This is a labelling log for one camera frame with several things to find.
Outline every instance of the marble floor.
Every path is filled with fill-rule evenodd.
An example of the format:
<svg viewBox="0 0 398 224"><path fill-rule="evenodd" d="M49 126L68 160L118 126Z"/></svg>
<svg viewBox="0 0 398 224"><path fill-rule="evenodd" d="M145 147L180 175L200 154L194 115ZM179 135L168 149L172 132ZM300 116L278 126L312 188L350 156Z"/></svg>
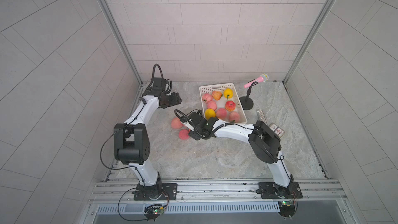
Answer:
<svg viewBox="0 0 398 224"><path fill-rule="evenodd" d="M151 142L149 159L162 178L272 178L266 163L260 161L247 143L230 138L196 141L180 140L179 130L170 127L174 109L189 113L201 109L199 87L222 82L173 82L172 92L180 93L182 103L153 114L147 131ZM246 95L246 82L232 82L239 96ZM286 131L281 137L282 151L295 178L324 177L315 153L282 82L265 82L253 87L254 107L245 111L248 124L258 120L262 109L268 124ZM114 171L115 177L135 177L130 169Z"/></svg>

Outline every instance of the black cable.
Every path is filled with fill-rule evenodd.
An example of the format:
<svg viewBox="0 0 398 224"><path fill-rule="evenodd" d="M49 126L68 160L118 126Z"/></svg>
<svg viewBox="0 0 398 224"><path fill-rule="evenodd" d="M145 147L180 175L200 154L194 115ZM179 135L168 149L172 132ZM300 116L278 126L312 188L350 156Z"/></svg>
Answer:
<svg viewBox="0 0 398 224"><path fill-rule="evenodd" d="M127 192L129 192L129 191L132 190L132 189L129 189L129 190L127 190L126 192L124 192L124 194L120 197L119 202L117 203L117 213L119 214L119 216L120 216L123 220L126 220L126 221L142 221L142 220L148 220L148 219L142 219L142 220L127 220L126 218L122 217L122 215L120 214L120 211L119 211L119 204L120 204L120 201L121 201L121 199L123 198L123 196L124 196L125 194L127 194Z"/></svg>

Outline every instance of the white plastic basket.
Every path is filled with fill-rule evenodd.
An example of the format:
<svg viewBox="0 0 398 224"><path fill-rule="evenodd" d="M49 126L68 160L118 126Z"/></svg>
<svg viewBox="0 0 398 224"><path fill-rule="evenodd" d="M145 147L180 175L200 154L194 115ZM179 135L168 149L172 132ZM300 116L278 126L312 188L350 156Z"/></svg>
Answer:
<svg viewBox="0 0 398 224"><path fill-rule="evenodd" d="M233 94L234 94L234 95L232 96L231 99L226 99L226 98L224 97L224 90L227 89L227 88L232 89L232 92L233 92ZM241 106L241 104L240 104L239 96L238 96L238 94L237 94L237 92L236 92L236 89L235 89L235 86L234 86L233 83L216 84L216 85L208 85L208 86L201 86L201 87L199 87L199 93L200 93L200 96L199 96L199 97L200 97L201 102L202 102L203 115L205 114L205 111L206 111L206 109L207 109L207 104L206 104L205 102L202 101L202 95L205 94L205 93L209 93L209 94L211 95L213 91L220 91L220 92L223 93L221 99L219 99L218 101L216 101L215 99L213 99L214 102L216 102L216 104L217 104L217 109L216 109L216 111L217 111L219 108L225 108L225 103L226 103L227 101L233 101L233 102L235 102L235 104L236 104L235 110L233 110L233 112L239 113L239 117L240 117L239 122L236 122L236 123L237 123L237 124L246 124L246 123L247 123L248 120L247 120L246 115L245 115L245 112L243 111L243 108L242 108L242 106ZM231 113L231 112L227 111L227 116L226 116L225 119L223 119L224 121L229 122L229 114L230 114L230 113Z"/></svg>

